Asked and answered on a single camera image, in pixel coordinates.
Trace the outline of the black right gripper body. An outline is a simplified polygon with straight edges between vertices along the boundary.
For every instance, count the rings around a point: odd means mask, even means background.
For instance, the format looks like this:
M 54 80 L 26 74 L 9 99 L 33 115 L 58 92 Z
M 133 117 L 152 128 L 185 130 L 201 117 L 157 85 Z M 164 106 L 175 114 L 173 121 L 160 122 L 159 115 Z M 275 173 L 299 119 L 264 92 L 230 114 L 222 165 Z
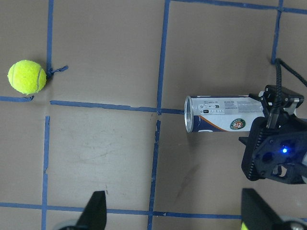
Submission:
M 260 93 L 277 96 L 275 85 L 267 85 Z M 250 181 L 271 179 L 284 184 L 307 182 L 307 121 L 295 115 L 304 101 L 303 95 L 282 87 L 282 104 L 278 115 L 257 117 L 248 137 L 239 141 L 246 147 L 241 163 Z

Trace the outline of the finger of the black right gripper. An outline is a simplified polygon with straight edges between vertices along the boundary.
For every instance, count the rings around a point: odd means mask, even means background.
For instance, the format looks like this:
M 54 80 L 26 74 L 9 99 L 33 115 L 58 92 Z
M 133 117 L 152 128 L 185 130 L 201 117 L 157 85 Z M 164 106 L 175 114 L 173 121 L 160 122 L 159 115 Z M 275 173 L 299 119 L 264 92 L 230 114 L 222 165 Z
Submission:
M 252 98 L 252 99 L 260 102 L 261 105 L 266 105 L 266 101 L 265 101 L 263 94 L 259 95 L 259 94 L 255 94 L 255 93 L 249 93 L 248 96 L 249 96 L 249 98 Z

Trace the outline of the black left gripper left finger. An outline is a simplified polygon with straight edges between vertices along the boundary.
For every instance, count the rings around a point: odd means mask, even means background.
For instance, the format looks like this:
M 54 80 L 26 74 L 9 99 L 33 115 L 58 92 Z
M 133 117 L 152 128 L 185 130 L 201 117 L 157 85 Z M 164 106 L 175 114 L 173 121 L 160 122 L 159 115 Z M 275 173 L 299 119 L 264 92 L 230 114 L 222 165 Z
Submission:
M 77 230 L 104 230 L 106 227 L 105 191 L 93 192 L 76 225 Z

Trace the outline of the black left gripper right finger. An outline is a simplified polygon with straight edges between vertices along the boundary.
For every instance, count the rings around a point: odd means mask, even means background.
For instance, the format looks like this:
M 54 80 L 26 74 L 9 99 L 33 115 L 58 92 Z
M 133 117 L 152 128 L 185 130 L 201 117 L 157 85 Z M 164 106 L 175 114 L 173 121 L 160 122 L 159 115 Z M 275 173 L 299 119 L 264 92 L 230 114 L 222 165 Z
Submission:
M 242 189 L 241 222 L 245 223 L 248 230 L 288 229 L 288 224 L 252 188 Z

